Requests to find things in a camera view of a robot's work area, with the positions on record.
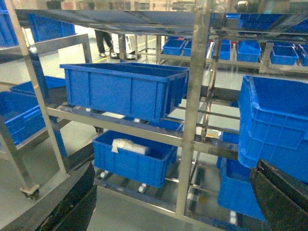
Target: blue plastic crate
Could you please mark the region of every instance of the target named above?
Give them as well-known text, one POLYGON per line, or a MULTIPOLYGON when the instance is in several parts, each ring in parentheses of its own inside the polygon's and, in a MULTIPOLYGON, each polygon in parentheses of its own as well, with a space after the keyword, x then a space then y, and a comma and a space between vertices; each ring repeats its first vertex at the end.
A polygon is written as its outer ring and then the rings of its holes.
MULTIPOLYGON (((150 123, 150 125, 178 131, 183 128, 183 124, 170 121, 150 123)), ((115 131, 107 131, 95 138, 93 146, 95 153, 94 165, 96 167, 157 188, 164 185, 168 167, 176 161, 178 150, 177 147, 172 145, 115 131), (140 155, 118 148, 119 153, 114 153, 112 152, 114 139, 131 140, 134 143, 149 147, 151 152, 149 155, 140 155)))
POLYGON ((308 182, 308 84, 244 76, 239 161, 256 167, 264 159, 308 182))
POLYGON ((153 122, 159 122, 175 109, 176 105, 170 102, 177 101, 176 91, 181 89, 172 89, 171 82, 187 76, 185 71, 158 71, 121 64, 62 64, 60 67, 65 69, 70 104, 153 122))
POLYGON ((30 28, 35 42, 46 41, 66 36, 75 35, 75 26, 70 23, 28 14, 30 28))
MULTIPOLYGON (((229 133, 229 132, 221 132, 221 134, 219 136, 219 140, 224 141, 224 142, 228 142, 228 143, 238 144, 239 143, 239 135, 229 133)), ((217 163, 216 163, 216 167, 219 168, 219 169, 220 169, 220 166, 221 166, 221 161, 222 161, 222 157, 219 156, 218 159, 217 159, 217 163)))
POLYGON ((0 104, 0 114, 16 145, 45 127, 36 97, 4 91, 0 104))
POLYGON ((272 64, 295 65, 298 60, 298 54, 294 47, 273 47, 270 54, 272 64))
MULTIPOLYGON (((212 50, 211 58, 214 57, 214 48, 213 48, 213 50, 212 50)), ((220 49, 221 49, 221 50, 220 50, 219 59, 230 60, 230 56, 231 56, 231 44, 222 44, 220 49)))
POLYGON ((132 65, 132 66, 141 66, 141 67, 149 67, 149 68, 157 68, 160 71, 164 70, 174 70, 174 71, 185 71, 187 73, 185 78, 181 78, 180 81, 171 82, 171 89, 175 89, 169 92, 168 95, 168 103, 167 108, 170 108, 169 104, 172 104, 173 98, 176 99, 174 102, 175 105, 180 105, 182 99, 187 95, 187 88, 188 88, 188 77, 189 77, 189 68, 187 67, 180 67, 180 66, 168 66, 168 65, 156 65, 156 64, 142 64, 142 63, 121 63, 122 65, 132 65))
POLYGON ((181 55, 185 42, 186 40, 168 40, 168 42, 163 46, 164 54, 181 55))
POLYGON ((302 60, 302 64, 304 66, 308 66, 308 47, 299 45, 297 46, 296 51, 302 60))
MULTIPOLYGON (((4 8, 4 6, 4 2, 2 2, 0 8, 4 8)), ((8 11, 0 9, 0 47, 12 47, 18 44, 8 11)))
MULTIPOLYGON (((55 78, 51 76, 46 76, 45 79, 46 79, 48 89, 66 86, 65 79, 55 78)), ((33 88, 31 81, 11 87, 10 90, 13 92, 17 92, 17 93, 35 95, 34 88, 33 88)))
POLYGON ((260 53, 253 54, 253 53, 240 52, 239 50, 237 51, 237 61, 258 63, 259 57, 260 53))
POLYGON ((0 11, 7 11, 4 0, 0 0, 0 11))
POLYGON ((217 203, 232 211, 266 220, 250 183, 250 169, 236 160, 221 161, 221 185, 217 203))
POLYGON ((249 54, 261 54, 260 44, 256 41, 241 41, 237 45, 237 49, 240 53, 249 54))

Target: caster wheel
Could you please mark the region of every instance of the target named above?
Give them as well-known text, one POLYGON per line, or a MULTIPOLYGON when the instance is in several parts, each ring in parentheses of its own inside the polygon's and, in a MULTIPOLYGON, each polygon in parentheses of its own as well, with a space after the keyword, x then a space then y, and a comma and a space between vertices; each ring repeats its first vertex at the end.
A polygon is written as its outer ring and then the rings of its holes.
POLYGON ((96 133, 99 134, 99 135, 104 133, 104 129, 103 128, 95 127, 95 130, 96 130, 96 133))
POLYGON ((144 193, 146 187, 147 187, 147 185, 143 183, 143 184, 138 188, 138 192, 139 192, 139 193, 144 193))
POLYGON ((23 192, 26 198, 29 200, 37 200, 39 198, 39 190, 36 189, 33 194, 23 192))

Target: black trousers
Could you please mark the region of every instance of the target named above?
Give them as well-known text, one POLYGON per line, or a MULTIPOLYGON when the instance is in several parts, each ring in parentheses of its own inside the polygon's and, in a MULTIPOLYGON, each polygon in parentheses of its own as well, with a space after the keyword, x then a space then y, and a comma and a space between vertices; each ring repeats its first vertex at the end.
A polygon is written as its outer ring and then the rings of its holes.
POLYGON ((108 32, 95 30, 95 35, 99 53, 105 53, 104 40, 109 48, 112 47, 111 36, 108 32))

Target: gray floor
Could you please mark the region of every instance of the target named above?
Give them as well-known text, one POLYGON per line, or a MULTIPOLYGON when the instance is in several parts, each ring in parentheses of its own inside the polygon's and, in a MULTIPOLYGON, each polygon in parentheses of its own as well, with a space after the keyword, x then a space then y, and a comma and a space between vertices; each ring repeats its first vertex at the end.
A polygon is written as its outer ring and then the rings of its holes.
MULTIPOLYGON (((139 43, 143 43, 144 38, 141 38, 139 43)), ((110 58, 103 59, 98 56, 96 44, 91 44, 91 51, 94 61, 99 62, 118 62, 118 60, 110 60, 110 58)), ((58 66, 60 63, 82 63, 84 62, 82 55, 82 48, 74 46, 67 49, 62 49, 56 54, 44 56, 41 62, 46 75, 63 77, 64 73, 58 66)), ((154 57, 149 56, 148 60, 145 57, 139 62, 154 63, 154 57)), ((18 84, 28 80, 25 67, 22 61, 11 62, 0 65, 2 78, 9 78, 8 82, 18 84)), ((239 90, 241 87, 243 73, 232 72, 230 69, 219 71, 216 81, 217 87, 229 88, 239 90)), ((8 86, 1 86, 0 90, 7 90, 8 86)), ((213 105, 213 112, 224 113, 238 116, 239 110, 236 108, 213 105)), ((175 110, 171 116, 184 118, 185 114, 182 110, 175 110)), ((211 116, 210 125, 221 127, 239 129, 239 121, 228 118, 218 118, 211 116)), ((71 122, 62 130, 65 146, 69 154, 77 151, 84 145, 91 142, 96 137, 95 130, 92 126, 71 122)), ((209 131, 214 137, 218 136, 217 131, 209 131)), ((202 154, 201 162, 205 166, 206 174, 202 185, 218 191, 219 190, 219 171, 215 168, 217 158, 212 155, 202 154)), ((23 161, 33 177, 34 181, 42 185, 41 195, 45 196, 52 188, 60 183, 65 176, 58 172, 58 166, 52 150, 49 139, 38 145, 32 150, 29 150, 23 161)), ((0 228, 9 223, 18 215, 29 209, 35 202, 29 201, 19 192, 19 181, 15 173, 11 170, 8 161, 0 159, 0 228)), ((155 194, 155 189, 150 189, 147 194, 155 194)), ((175 203, 176 200, 176 186, 171 186, 166 192, 162 200, 169 203, 175 203)), ((201 201, 197 211, 203 213, 211 218, 218 218, 224 221, 229 220, 229 211, 217 205, 217 195, 210 193, 201 193, 198 197, 201 201)), ((89 225, 89 231, 172 231, 184 230, 185 224, 181 221, 172 219, 170 217, 158 214, 149 209, 134 205, 124 200, 113 196, 106 195, 98 190, 97 207, 89 225)))

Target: shelving unit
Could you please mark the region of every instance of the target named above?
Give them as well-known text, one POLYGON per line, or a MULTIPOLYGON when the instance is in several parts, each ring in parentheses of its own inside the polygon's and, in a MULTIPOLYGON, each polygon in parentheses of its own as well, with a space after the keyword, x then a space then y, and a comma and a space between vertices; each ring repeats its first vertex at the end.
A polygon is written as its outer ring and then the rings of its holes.
MULTIPOLYGON (((73 35, 64 38, 56 38, 38 42, 35 43, 35 48, 37 50, 37 54, 39 55, 78 44, 82 44, 83 46, 85 62, 92 63, 89 37, 87 34, 73 35)), ((20 46, 0 49, 0 64, 19 60, 22 58, 23 55, 20 46)), ((56 103, 59 100, 63 101, 65 98, 66 92, 64 91, 63 94, 63 89, 50 90, 50 102, 56 103)), ((58 119, 59 128, 64 127, 69 122, 69 120, 58 119)), ((2 116, 0 116, 0 158, 9 160, 11 162, 22 183, 22 192, 24 192, 26 195, 29 194, 31 199, 36 199, 36 197, 38 197, 37 189, 39 186, 36 185, 28 175, 27 170, 21 161, 21 157, 29 148, 40 144, 48 137, 49 134, 47 129, 43 128, 28 139, 24 140, 22 143, 15 145, 9 131, 5 126, 2 116)))
MULTIPOLYGON (((95 14, 92 14, 91 9, 88 9, 87 11, 54 10, 51 13, 43 7, 18 7, 18 5, 16 5, 17 10, 15 11, 12 1, 5 1, 7 3, 8 11, 12 18, 19 43, 21 44, 22 55, 25 58, 33 86, 35 86, 35 92, 38 97, 54 151, 57 156, 60 170, 63 173, 69 173, 76 165, 82 164, 85 160, 91 160, 93 155, 90 152, 93 152, 93 149, 91 148, 91 144, 89 144, 84 148, 83 153, 79 152, 79 154, 83 154, 84 158, 82 158, 82 161, 79 161, 78 164, 70 163, 70 160, 68 159, 70 157, 67 157, 60 133, 60 127, 57 123, 58 118, 77 121, 99 128, 110 129, 133 136, 182 147, 179 174, 176 177, 172 175, 167 177, 167 180, 170 181, 173 187, 177 189, 176 204, 169 204, 160 199, 165 190, 164 187, 157 190, 154 197, 150 197, 146 195, 146 192, 149 190, 147 186, 143 185, 144 189, 142 190, 142 193, 140 193, 137 192, 138 189, 131 190, 126 187, 129 181, 128 179, 123 179, 118 184, 108 181, 108 179, 112 178, 112 173, 104 172, 101 177, 96 178, 95 183, 100 185, 101 191, 104 193, 131 201, 140 206, 152 209, 173 218, 177 218, 184 222, 199 225, 207 230, 244 230, 236 224, 230 224, 207 218, 196 212, 198 201, 196 201, 194 197, 198 195, 200 191, 205 191, 206 193, 212 194, 217 193, 216 191, 204 188, 199 184, 200 179, 198 177, 198 161, 202 153, 237 159, 237 145, 231 145, 207 136, 208 129, 234 132, 226 128, 209 126, 208 122, 211 115, 230 119, 239 119, 236 116, 211 112, 211 106, 213 104, 231 106, 234 102, 237 102, 239 97, 239 91, 237 90, 228 90, 215 87, 218 65, 226 64, 248 68, 251 67, 260 69, 260 72, 267 73, 272 67, 270 65, 269 57, 273 44, 267 43, 262 55, 261 63, 253 64, 237 62, 234 59, 231 61, 219 60, 221 41, 223 39, 253 39, 263 42, 292 41, 294 43, 307 43, 307 33, 292 34, 287 32, 293 25, 297 25, 299 22, 307 19, 307 14, 294 16, 287 14, 288 11, 284 8, 283 10, 285 12, 282 13, 285 13, 286 15, 275 23, 273 28, 270 30, 247 31, 246 29, 236 28, 235 26, 232 27, 232 22, 230 23, 228 20, 225 20, 226 13, 234 12, 234 5, 237 3, 237 0, 200 0, 196 2, 187 1, 185 4, 173 0, 157 0, 149 1, 150 7, 147 11, 138 11, 137 9, 135 9, 135 11, 125 11, 122 5, 119 4, 116 11, 114 9, 111 11, 107 6, 102 6, 101 8, 97 7, 95 8, 95 14), (160 5, 163 7, 155 10, 155 8, 160 5), (94 112, 88 112, 82 110, 80 107, 68 106, 65 104, 65 101, 57 104, 49 104, 43 97, 44 92, 42 89, 44 84, 42 84, 41 81, 38 81, 38 76, 35 72, 35 60, 38 60, 38 56, 33 53, 32 50, 27 48, 18 20, 18 18, 22 20, 25 13, 33 12, 81 26, 88 26, 95 29, 118 33, 121 61, 125 61, 125 33, 157 35, 156 59, 158 63, 161 63, 162 59, 172 58, 177 59, 178 61, 190 60, 190 79, 186 108, 179 107, 179 109, 185 110, 186 112, 185 120, 173 119, 169 117, 166 118, 167 120, 185 123, 184 132, 166 130, 153 127, 148 124, 136 123, 94 112), (212 26, 212 28, 210 26, 213 19, 211 13, 215 13, 219 21, 217 24, 218 26, 212 26), (171 57, 165 56, 161 53, 161 36, 172 35, 191 37, 193 39, 191 57, 171 57), (216 39, 217 43, 214 50, 213 60, 204 58, 209 37, 216 39), (210 64, 208 67, 210 78, 208 85, 202 86, 205 64, 210 64), (202 129, 201 135, 196 134, 196 128, 202 129), (194 151, 197 151, 197 157, 193 160, 194 151)), ((276 11, 279 11, 279 4, 283 4, 283 1, 276 1, 272 7, 276 11)), ((259 13, 264 13, 265 10, 266 2, 262 1, 257 11, 259 13)))

